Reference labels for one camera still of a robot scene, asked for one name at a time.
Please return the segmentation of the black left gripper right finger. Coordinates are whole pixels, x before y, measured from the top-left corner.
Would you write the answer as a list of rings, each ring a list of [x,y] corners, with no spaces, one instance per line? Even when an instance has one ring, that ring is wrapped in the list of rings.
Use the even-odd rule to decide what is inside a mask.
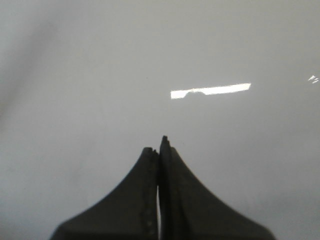
[[[211,193],[162,138],[159,203],[162,240],[273,240],[266,227],[245,217]]]

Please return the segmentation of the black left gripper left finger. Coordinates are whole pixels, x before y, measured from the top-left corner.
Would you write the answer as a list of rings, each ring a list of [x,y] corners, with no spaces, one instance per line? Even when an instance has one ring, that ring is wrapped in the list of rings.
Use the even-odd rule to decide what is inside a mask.
[[[52,240],[156,240],[159,155],[145,147],[121,183],[98,203],[60,224]]]

